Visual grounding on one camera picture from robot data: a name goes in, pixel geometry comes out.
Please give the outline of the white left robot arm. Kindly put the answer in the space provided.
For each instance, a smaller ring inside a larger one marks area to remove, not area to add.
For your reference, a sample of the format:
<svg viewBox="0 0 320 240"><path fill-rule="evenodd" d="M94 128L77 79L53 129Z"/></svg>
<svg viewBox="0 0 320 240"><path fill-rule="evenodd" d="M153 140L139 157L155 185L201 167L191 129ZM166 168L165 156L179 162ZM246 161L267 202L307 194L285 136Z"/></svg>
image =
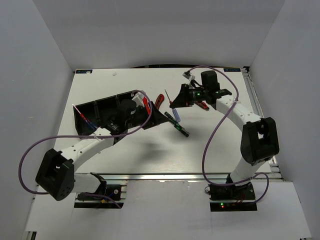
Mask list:
<svg viewBox="0 0 320 240"><path fill-rule="evenodd" d="M105 196L106 180L93 172L77 173L80 166L121 141L129 129L140 126L146 130L168 121L153 103L147 110L131 99L122 100L117 108L107 113L93 133L65 149L48 150L35 181L56 201L65 199L70 193L84 193L99 200Z"/></svg>

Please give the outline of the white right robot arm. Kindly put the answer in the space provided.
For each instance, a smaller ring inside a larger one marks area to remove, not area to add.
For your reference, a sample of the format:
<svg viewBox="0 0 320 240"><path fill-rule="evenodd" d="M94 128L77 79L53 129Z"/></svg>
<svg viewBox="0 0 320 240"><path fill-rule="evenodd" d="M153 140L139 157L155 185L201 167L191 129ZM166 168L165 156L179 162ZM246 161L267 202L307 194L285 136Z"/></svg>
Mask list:
<svg viewBox="0 0 320 240"><path fill-rule="evenodd" d="M273 118L263 118L239 101L239 95L232 95L221 89L218 82L219 70L203 71L201 84L195 86L190 71L183 73L189 83L182 84L179 94L170 104L171 109L191 107L195 103L206 102L223 114L222 120L230 119L241 131L241 158L224 183L226 195L236 200L244 193L243 185L255 177L256 171L280 151L276 122Z"/></svg>

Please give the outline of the green black precision screwdriver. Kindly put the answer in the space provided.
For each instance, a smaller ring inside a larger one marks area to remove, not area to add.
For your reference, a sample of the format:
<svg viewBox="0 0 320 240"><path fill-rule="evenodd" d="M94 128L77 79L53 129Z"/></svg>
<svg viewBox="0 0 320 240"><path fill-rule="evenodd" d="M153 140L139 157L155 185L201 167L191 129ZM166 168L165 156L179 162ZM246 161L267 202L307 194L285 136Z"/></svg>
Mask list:
<svg viewBox="0 0 320 240"><path fill-rule="evenodd" d="M176 122L175 120L173 119L168 119L168 121L179 131L182 131L184 130L184 128L178 123Z"/></svg>
<svg viewBox="0 0 320 240"><path fill-rule="evenodd" d="M172 116L170 115L167 111L164 112L164 115L173 123L177 123L177 120Z"/></svg>
<svg viewBox="0 0 320 240"><path fill-rule="evenodd" d="M175 127L182 135L184 135L186 138L189 137L190 133L189 133L188 131L186 131L186 129L183 128L181 125L175 124L174 127Z"/></svg>

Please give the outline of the red black utility knife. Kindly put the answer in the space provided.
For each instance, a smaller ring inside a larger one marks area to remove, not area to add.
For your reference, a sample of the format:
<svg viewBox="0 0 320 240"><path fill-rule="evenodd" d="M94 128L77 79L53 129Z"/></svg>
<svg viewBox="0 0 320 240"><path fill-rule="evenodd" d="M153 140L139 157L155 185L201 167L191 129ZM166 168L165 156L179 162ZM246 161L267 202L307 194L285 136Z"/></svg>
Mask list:
<svg viewBox="0 0 320 240"><path fill-rule="evenodd" d="M147 98L145 96L143 97L142 102L143 102L143 105L144 105L147 113L150 114L151 109L149 107L149 102L148 102L148 100L147 100Z"/></svg>

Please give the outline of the black three-compartment tray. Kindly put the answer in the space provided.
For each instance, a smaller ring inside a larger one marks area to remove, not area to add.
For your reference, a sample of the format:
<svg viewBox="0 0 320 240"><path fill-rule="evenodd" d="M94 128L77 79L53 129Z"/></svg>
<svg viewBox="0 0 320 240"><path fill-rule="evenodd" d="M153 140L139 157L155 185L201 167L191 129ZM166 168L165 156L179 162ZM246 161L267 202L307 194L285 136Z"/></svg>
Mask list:
<svg viewBox="0 0 320 240"><path fill-rule="evenodd" d="M101 98L87 103L78 104L78 110L88 118L97 128L107 129L107 118L113 109L115 109L122 100L132 100L132 93L125 92ZM79 136L88 136L95 132L96 129L90 128L85 121L80 117L79 113L74 109L75 129Z"/></svg>

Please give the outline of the blue label right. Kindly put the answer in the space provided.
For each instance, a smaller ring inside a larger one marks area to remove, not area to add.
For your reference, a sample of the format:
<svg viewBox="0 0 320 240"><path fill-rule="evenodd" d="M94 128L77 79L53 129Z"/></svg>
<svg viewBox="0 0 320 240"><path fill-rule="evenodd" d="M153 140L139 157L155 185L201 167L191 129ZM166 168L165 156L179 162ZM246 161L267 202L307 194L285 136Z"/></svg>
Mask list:
<svg viewBox="0 0 320 240"><path fill-rule="evenodd" d="M223 68L224 72L241 72L240 68Z"/></svg>

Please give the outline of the blue label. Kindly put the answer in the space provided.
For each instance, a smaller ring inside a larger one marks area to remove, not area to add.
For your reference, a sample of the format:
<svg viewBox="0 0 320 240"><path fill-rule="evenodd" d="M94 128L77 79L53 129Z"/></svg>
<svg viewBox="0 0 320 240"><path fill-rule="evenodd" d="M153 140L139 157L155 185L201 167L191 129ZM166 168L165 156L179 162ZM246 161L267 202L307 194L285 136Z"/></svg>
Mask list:
<svg viewBox="0 0 320 240"><path fill-rule="evenodd" d="M92 69L77 69L75 74L91 74L92 72Z"/></svg>
<svg viewBox="0 0 320 240"><path fill-rule="evenodd" d="M224 72L241 72L240 68L223 68Z"/></svg>

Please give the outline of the blue label left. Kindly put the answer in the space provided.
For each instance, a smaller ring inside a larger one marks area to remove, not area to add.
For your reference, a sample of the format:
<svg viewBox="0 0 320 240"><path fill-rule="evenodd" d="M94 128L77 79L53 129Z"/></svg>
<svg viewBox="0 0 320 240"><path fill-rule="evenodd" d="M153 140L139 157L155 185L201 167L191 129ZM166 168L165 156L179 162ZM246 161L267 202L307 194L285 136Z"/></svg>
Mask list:
<svg viewBox="0 0 320 240"><path fill-rule="evenodd" d="M75 74L91 74L92 72L92 69L77 69Z"/></svg>

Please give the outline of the aluminium front rail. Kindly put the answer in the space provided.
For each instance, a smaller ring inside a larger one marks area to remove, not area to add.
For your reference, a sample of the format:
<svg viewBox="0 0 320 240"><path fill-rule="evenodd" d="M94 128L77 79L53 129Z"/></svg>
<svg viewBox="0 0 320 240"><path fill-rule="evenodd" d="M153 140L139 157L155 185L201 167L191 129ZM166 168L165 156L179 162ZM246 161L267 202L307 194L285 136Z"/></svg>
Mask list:
<svg viewBox="0 0 320 240"><path fill-rule="evenodd" d="M106 180L204 180L202 174L195 173L155 173L155 174L106 174L99 173L98 175L102 176Z"/></svg>

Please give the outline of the aluminium rail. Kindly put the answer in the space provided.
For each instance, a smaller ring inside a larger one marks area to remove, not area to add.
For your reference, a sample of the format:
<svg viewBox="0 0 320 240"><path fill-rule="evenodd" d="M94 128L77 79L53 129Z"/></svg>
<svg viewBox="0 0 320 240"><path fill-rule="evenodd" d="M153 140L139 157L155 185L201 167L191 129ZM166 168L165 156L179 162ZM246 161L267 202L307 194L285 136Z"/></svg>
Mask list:
<svg viewBox="0 0 320 240"><path fill-rule="evenodd" d="M280 151L276 122L254 113L245 114L240 143L241 160L234 172L239 178L253 177L256 171Z"/></svg>
<svg viewBox="0 0 320 240"><path fill-rule="evenodd" d="M106 174L99 173L98 175L102 176L106 180L204 180L202 174L195 173L155 173L155 174Z"/></svg>

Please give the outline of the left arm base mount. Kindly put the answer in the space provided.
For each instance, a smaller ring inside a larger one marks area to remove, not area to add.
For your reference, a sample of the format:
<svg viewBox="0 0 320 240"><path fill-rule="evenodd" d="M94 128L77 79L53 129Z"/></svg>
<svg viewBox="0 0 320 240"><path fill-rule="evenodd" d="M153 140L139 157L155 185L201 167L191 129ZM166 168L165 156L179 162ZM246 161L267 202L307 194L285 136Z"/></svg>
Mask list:
<svg viewBox="0 0 320 240"><path fill-rule="evenodd" d="M114 201L120 201L126 198L127 186L120 184L107 184L105 186L99 186L95 192L90 194L107 196ZM78 194L76 199L78 201L88 202L88 201L100 201L100 202L110 202L107 198L102 198L99 196L89 196Z"/></svg>

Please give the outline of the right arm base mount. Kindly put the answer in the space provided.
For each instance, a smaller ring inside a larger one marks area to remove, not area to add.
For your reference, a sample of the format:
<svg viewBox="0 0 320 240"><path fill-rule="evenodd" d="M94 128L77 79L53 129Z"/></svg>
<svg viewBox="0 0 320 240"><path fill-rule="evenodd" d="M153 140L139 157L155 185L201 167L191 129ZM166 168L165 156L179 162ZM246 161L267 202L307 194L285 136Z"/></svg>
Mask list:
<svg viewBox="0 0 320 240"><path fill-rule="evenodd" d="M258 210L252 183L241 186L215 186L204 188L209 195L211 212L255 212Z"/></svg>

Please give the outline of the aluminium right side rail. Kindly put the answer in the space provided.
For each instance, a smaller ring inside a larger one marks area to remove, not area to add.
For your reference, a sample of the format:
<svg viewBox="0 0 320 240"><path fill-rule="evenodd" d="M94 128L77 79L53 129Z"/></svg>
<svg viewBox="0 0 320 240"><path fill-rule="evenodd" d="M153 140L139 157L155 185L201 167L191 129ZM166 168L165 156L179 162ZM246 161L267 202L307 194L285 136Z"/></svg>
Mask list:
<svg viewBox="0 0 320 240"><path fill-rule="evenodd" d="M254 113L245 114L240 143L241 160L234 172L239 178L253 177L256 171L280 151L276 122Z"/></svg>

